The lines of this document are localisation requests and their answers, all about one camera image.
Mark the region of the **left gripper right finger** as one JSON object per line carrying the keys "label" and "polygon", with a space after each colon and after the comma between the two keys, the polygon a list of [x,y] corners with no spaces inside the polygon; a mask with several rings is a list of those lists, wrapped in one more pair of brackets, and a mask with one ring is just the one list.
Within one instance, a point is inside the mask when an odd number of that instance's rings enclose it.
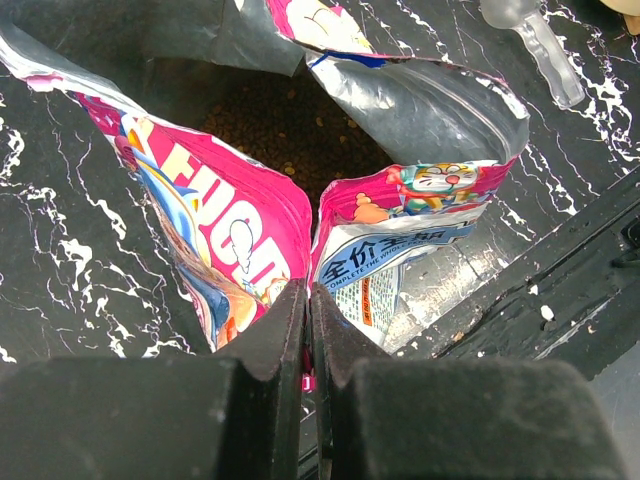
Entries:
{"label": "left gripper right finger", "polygon": [[585,379],[564,362],[395,360],[328,290],[310,300],[323,479],[621,479]]}

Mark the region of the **pink blue pet food bag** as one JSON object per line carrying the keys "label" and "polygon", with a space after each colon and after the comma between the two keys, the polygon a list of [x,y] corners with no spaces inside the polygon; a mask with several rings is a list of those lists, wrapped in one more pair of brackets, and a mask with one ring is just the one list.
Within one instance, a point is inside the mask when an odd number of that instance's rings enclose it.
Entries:
{"label": "pink blue pet food bag", "polygon": [[293,279],[382,343],[407,266],[474,230],[529,137],[503,82],[321,1],[5,1],[1,60],[146,190],[210,351]]}

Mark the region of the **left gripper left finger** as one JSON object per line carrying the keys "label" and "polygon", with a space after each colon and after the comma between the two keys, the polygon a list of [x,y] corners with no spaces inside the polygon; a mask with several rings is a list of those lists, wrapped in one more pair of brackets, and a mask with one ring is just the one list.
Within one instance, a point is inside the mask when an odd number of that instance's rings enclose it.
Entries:
{"label": "left gripper left finger", "polygon": [[1,381],[5,479],[293,479],[303,280],[207,356],[57,358]]}

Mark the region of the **clear plastic scoop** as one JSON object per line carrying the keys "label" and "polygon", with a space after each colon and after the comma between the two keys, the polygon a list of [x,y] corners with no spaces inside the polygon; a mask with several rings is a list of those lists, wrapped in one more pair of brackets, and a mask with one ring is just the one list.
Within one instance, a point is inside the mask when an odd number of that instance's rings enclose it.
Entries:
{"label": "clear plastic scoop", "polygon": [[551,97],[561,110],[575,107],[585,92],[575,69],[543,18],[536,0],[481,0],[481,13],[491,27],[513,30],[535,60]]}

